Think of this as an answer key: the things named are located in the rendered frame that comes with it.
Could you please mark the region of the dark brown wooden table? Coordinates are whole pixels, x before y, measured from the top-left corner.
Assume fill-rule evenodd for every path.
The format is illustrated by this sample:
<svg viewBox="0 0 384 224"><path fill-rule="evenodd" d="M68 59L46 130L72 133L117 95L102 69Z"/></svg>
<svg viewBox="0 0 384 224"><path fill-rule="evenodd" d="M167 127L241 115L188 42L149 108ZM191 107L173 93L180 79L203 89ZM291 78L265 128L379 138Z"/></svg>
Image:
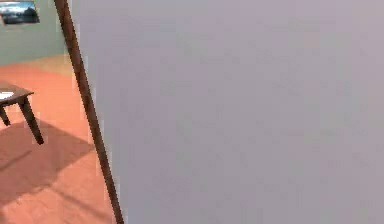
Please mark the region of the dark brown wooden table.
<svg viewBox="0 0 384 224"><path fill-rule="evenodd" d="M27 90L25 88L6 83L0 82L0 92L14 92L12 97L9 97L4 100L0 100L0 118L2 119L5 126L11 124L6 112L5 107L17 104L23 113L23 116L39 145L44 143L41 131L39 129L38 123L32 111L31 104L28 100L28 97L33 94L33 91Z"/></svg>

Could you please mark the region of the framed landscape picture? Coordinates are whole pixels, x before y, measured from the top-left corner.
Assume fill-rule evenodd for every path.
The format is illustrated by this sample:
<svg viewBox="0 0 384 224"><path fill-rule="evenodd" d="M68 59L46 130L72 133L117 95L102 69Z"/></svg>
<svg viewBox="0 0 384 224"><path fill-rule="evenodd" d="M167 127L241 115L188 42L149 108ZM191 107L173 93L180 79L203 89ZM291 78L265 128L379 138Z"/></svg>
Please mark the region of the framed landscape picture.
<svg viewBox="0 0 384 224"><path fill-rule="evenodd" d="M0 1L0 19L5 25L40 22L34 1Z"/></svg>

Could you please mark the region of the brown wooden door frame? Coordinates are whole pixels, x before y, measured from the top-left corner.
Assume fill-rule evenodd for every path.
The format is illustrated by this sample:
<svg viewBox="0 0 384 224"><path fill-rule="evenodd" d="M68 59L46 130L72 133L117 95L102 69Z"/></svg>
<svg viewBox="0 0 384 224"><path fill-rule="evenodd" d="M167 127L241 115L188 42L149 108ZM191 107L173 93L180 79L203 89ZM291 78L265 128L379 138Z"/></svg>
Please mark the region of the brown wooden door frame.
<svg viewBox="0 0 384 224"><path fill-rule="evenodd" d="M75 73L76 82L81 95L84 110L87 116L95 150L99 159L100 168L105 181L108 196L111 202L116 224L125 224L123 213L119 204L115 183L110 169L110 164L103 142L94 101L92 99L84 62L81 56L75 26L72 20L69 0L54 0L60 21L61 29L67 46L67 51Z"/></svg>

